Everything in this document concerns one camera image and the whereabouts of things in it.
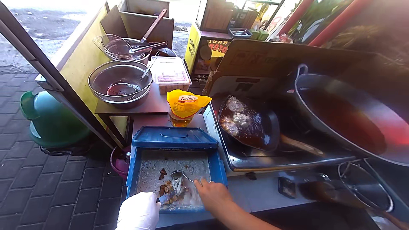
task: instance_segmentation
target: gas stove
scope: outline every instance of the gas stove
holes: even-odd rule
[[[279,97],[266,103],[279,119],[280,132],[289,138],[320,149],[326,156],[317,156],[283,143],[271,152],[245,146],[229,137],[217,123],[218,112],[225,98],[214,97],[203,117],[209,134],[219,141],[219,153],[228,176],[248,172],[311,168],[355,159],[352,151],[341,146],[332,137],[312,128],[299,114],[292,97]]]

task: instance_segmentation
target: clear plastic box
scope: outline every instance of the clear plastic box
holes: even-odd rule
[[[151,72],[162,95],[177,89],[187,91],[192,84],[186,66],[179,57],[158,57]]]

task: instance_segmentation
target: asphalt road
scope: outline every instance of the asphalt road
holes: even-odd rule
[[[89,0],[81,4],[79,0],[71,0],[70,4],[54,0],[3,0],[20,24],[43,50],[48,58],[62,46],[63,42],[72,34],[86,12],[92,9],[100,0]],[[196,7],[197,0],[173,1],[171,10],[176,20],[175,25],[188,27],[193,13],[185,7]],[[175,31],[173,50],[180,57],[184,57],[189,32]],[[31,74],[37,71],[24,57],[0,34],[0,74]]]
[[[51,58],[71,35],[85,12],[11,9],[43,52]],[[0,74],[36,73],[24,57],[0,34]]]

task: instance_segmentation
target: blue container lid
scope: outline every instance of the blue container lid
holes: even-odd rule
[[[132,138],[142,148],[217,149],[218,141],[201,128],[142,126]]]

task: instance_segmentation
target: plastic food container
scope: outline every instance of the plastic food container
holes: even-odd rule
[[[203,176],[227,186],[218,141],[200,128],[143,126],[132,138],[132,146],[136,150],[131,152],[126,198],[138,192],[158,194],[160,185],[170,180],[175,170],[181,170],[191,180]],[[160,180],[162,168],[167,175]],[[205,211],[200,205],[170,207],[162,205],[159,213]]]
[[[187,91],[192,84],[183,60],[179,57],[158,57],[151,72],[161,95],[177,89]]]
[[[251,38],[253,34],[247,28],[230,28],[229,35],[232,38]]]

